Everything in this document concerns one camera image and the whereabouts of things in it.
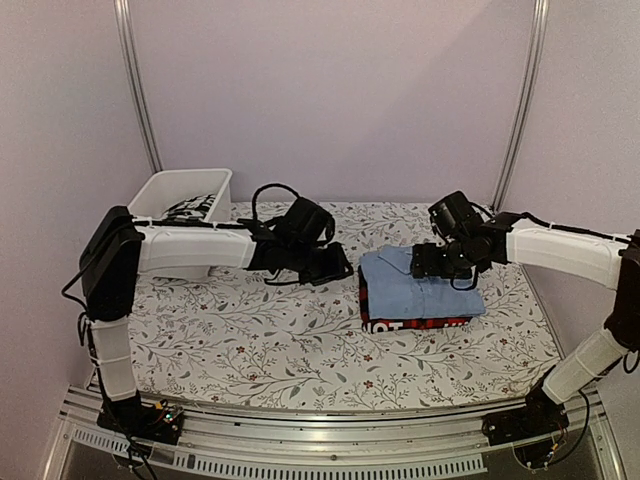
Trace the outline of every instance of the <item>white wall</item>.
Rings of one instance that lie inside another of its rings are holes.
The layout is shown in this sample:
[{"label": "white wall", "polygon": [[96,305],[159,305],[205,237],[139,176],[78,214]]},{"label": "white wall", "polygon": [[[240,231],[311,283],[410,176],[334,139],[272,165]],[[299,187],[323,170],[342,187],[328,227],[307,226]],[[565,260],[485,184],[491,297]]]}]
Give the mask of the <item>white wall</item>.
[{"label": "white wall", "polygon": [[5,1],[0,27],[0,477],[33,480],[89,371],[60,288],[149,168],[113,2]]},{"label": "white wall", "polygon": [[131,2],[167,168],[318,200],[490,201],[533,1]]},{"label": "white wall", "polygon": [[[552,2],[541,70],[506,210],[612,232],[640,228],[640,4]],[[614,294],[535,271],[567,349],[598,328]],[[630,479],[640,478],[640,375],[600,393]]]}]

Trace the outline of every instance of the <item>patterned table surface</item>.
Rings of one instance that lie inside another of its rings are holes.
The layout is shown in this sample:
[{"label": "patterned table surface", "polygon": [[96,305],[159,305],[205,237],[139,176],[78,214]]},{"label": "patterned table surface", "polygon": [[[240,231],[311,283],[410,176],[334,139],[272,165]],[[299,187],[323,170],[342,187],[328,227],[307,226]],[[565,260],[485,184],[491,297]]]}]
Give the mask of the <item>patterned table surface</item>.
[{"label": "patterned table surface", "polygon": [[[432,238],[425,204],[324,206],[353,265],[383,245]],[[248,216],[248,204],[234,206],[234,217]],[[300,410],[441,407],[522,396],[559,358],[515,265],[481,275],[487,314],[467,326],[376,334],[361,329],[355,275],[317,288],[270,287],[264,275],[218,267],[203,283],[140,278],[130,323],[140,389]]]}]

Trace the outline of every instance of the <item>aluminum frame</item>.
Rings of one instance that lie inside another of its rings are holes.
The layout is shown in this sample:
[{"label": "aluminum frame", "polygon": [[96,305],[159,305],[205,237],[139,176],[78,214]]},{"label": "aluminum frame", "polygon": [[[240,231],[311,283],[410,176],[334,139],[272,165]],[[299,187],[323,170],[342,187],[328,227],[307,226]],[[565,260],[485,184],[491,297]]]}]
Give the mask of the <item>aluminum frame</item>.
[{"label": "aluminum frame", "polygon": [[160,159],[160,153],[158,152],[156,138],[153,133],[153,126],[151,125],[151,116],[149,115],[149,108],[147,106],[147,100],[142,86],[142,76],[140,74],[140,66],[138,64],[138,55],[136,53],[136,46],[133,39],[133,26],[131,24],[129,1],[114,0],[114,6],[118,32],[120,34],[122,57],[127,71],[127,78],[129,80],[129,87],[131,88],[131,97],[136,110],[138,124],[140,125],[140,133],[142,134],[142,140],[147,152],[149,167],[151,167],[151,171],[153,173],[158,173],[163,170],[162,160]]},{"label": "aluminum frame", "polygon": [[527,65],[522,82],[522,90],[520,92],[520,101],[516,110],[516,117],[509,136],[507,153],[505,155],[500,177],[493,195],[491,206],[496,212],[499,212],[505,202],[509,191],[509,184],[513,177],[513,171],[520,150],[520,144],[524,137],[524,128],[527,123],[531,100],[538,77],[538,68],[542,58],[542,49],[544,46],[544,36],[547,28],[547,17],[549,12],[549,0],[536,0],[533,14],[533,26],[531,28],[531,41],[529,43],[529,52],[527,54]]},{"label": "aluminum frame", "polygon": [[[588,390],[587,395],[591,403],[591,433],[599,447],[596,450],[604,478],[624,480],[626,477],[602,402],[594,388]],[[153,395],[143,398],[147,402],[155,400]],[[49,457],[50,468],[43,477],[45,480],[60,478],[70,442],[87,436],[96,438],[93,443],[85,440],[84,444],[124,455],[126,439],[95,424],[101,404],[100,394],[94,386],[89,390],[69,388],[60,410],[57,442]],[[484,453],[504,449],[505,446],[489,446],[481,432],[482,416],[521,404],[521,400],[513,400],[491,406],[438,409],[437,412],[400,410],[349,414],[191,404],[185,406],[184,432],[179,445],[153,444],[150,462],[159,467],[218,478],[213,470],[209,473],[203,465],[207,468],[216,463],[235,465],[238,471],[267,468],[271,469],[272,475],[276,471],[283,472],[286,477],[289,472],[292,478],[300,478],[300,471],[320,472],[326,478],[334,479],[347,478],[349,472],[352,478],[359,478],[358,475],[367,471],[397,472],[407,468],[416,472],[416,468],[451,465],[455,459],[482,458]],[[570,430],[575,435],[585,421],[584,401],[577,396],[565,406],[571,421]],[[479,473],[483,468],[484,465],[476,464],[475,470]]]}]

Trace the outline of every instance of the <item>folded shirt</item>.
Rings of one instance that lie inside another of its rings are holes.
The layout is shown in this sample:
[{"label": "folded shirt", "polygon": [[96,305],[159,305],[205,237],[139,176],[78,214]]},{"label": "folded shirt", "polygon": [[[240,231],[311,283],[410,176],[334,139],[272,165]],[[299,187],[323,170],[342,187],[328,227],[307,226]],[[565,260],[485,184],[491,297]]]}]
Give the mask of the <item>folded shirt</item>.
[{"label": "folded shirt", "polygon": [[360,258],[371,319],[474,317],[486,312],[475,289],[459,291],[438,277],[413,278],[411,257],[411,247],[386,246]]},{"label": "folded shirt", "polygon": [[445,317],[445,318],[407,318],[391,320],[388,318],[371,319],[369,317],[369,292],[367,281],[358,268],[358,281],[360,284],[360,318],[362,328],[369,333],[386,332],[388,330],[417,329],[428,330],[431,328],[457,327],[466,325],[471,317]]}]

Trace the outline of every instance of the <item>white plastic basket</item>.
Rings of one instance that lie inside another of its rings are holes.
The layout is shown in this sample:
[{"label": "white plastic basket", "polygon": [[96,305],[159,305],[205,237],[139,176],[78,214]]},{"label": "white plastic basket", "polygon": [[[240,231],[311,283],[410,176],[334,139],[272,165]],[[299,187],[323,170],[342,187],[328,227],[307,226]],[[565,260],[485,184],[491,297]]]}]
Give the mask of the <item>white plastic basket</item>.
[{"label": "white plastic basket", "polygon": [[[231,193],[228,168],[167,170],[156,173],[142,187],[129,204],[129,211],[137,217],[160,218],[176,203],[188,198],[216,194],[216,199],[204,218],[205,222],[228,222],[231,218]],[[209,267],[167,268],[154,271],[155,277],[205,278]]]}]

